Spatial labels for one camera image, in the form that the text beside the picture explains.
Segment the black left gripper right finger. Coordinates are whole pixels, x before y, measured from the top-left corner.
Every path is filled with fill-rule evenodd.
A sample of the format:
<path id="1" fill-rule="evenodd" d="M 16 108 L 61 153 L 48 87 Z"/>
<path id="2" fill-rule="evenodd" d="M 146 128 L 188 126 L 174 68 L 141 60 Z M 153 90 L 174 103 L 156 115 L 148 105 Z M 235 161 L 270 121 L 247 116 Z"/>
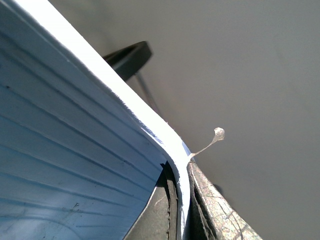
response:
<path id="1" fill-rule="evenodd" d="M 194 157 L 225 138 L 225 130 L 214 129 L 205 148 L 191 153 L 187 171 L 190 181 L 191 240 L 260 240 L 260 235 L 230 206 L 215 185 L 196 164 Z"/>

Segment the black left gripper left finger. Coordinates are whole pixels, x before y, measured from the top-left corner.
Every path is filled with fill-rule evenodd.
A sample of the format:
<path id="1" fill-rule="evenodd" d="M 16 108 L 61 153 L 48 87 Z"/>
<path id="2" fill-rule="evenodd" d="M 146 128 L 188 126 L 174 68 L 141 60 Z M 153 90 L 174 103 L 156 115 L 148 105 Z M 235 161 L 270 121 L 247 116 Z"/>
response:
<path id="1" fill-rule="evenodd" d="M 173 170 L 168 162 L 161 164 L 162 172 L 144 209 L 136 219 L 125 240 L 176 240 L 178 196 Z"/>

